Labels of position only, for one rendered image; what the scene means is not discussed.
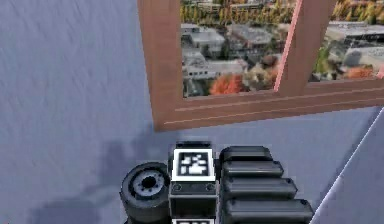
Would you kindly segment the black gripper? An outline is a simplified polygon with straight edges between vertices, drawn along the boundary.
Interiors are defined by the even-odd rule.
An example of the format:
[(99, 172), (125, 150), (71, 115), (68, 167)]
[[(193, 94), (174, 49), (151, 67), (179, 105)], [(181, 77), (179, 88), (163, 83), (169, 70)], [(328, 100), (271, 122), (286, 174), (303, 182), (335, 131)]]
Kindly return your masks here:
[(169, 186), (164, 163), (147, 162), (129, 171), (119, 193), (127, 214), (124, 224), (170, 224)]

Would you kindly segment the brown wooden framed window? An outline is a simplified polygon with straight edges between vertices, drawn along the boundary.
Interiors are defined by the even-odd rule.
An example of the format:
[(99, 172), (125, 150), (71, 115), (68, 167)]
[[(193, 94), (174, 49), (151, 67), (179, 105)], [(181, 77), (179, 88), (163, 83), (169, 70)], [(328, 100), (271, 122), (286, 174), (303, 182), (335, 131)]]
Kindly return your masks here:
[(297, 0), (272, 90), (185, 99), (179, 0), (137, 0), (154, 129), (180, 130), (384, 106), (378, 78), (309, 82), (336, 0)]

